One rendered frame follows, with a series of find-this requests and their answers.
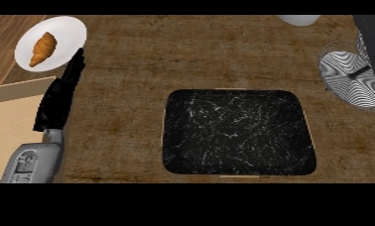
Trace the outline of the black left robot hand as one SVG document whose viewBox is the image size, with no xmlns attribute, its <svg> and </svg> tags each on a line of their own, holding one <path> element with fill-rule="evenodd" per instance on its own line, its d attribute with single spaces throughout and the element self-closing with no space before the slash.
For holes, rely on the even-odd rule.
<svg viewBox="0 0 375 226">
<path fill-rule="evenodd" d="M 70 60 L 64 75 L 52 82 L 39 106 L 34 130 L 65 128 L 71 113 L 76 88 L 86 68 L 85 49 L 79 49 Z"/>
</svg>

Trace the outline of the golden brown croissant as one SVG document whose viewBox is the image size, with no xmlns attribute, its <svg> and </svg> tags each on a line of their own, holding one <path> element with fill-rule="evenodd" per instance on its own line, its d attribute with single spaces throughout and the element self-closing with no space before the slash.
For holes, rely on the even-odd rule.
<svg viewBox="0 0 375 226">
<path fill-rule="evenodd" d="M 51 32 L 46 32 L 43 37 L 34 44 L 33 57 L 30 60 L 30 67 L 40 64 L 54 54 L 58 46 L 58 40 Z"/>
</svg>

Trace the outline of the black marble tray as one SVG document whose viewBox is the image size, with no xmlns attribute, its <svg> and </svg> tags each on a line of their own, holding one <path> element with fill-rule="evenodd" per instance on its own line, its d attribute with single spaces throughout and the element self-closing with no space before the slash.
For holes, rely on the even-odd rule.
<svg viewBox="0 0 375 226">
<path fill-rule="evenodd" d="M 314 173 L 315 147 L 297 96 L 284 90 L 173 91 L 163 164 L 179 174 Z"/>
</svg>

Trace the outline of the dark grey appliance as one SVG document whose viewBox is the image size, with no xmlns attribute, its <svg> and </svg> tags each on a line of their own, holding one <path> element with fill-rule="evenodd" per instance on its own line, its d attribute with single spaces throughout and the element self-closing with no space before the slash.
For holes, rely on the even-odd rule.
<svg viewBox="0 0 375 226">
<path fill-rule="evenodd" d="M 362 35 L 371 65 L 375 68 L 375 15 L 355 15 L 353 20 Z"/>
</svg>

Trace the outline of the white rounded object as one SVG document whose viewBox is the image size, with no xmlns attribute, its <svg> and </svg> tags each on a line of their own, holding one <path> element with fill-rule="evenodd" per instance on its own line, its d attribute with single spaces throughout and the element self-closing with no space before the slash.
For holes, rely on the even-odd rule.
<svg viewBox="0 0 375 226">
<path fill-rule="evenodd" d="M 319 19 L 319 15 L 280 15 L 280 18 L 299 27 L 311 26 Z"/>
</svg>

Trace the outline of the white round plate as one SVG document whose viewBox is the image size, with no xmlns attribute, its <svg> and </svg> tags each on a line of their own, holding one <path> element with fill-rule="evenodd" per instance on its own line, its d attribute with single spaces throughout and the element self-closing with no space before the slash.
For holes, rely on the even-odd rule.
<svg viewBox="0 0 375 226">
<path fill-rule="evenodd" d="M 52 56 L 30 67 L 33 49 L 45 33 L 49 32 L 58 41 Z M 85 22 L 71 16 L 61 16 L 40 22 L 24 34 L 15 47 L 15 62 L 23 69 L 32 72 L 54 70 L 70 62 L 77 50 L 88 40 L 88 26 Z"/>
</svg>

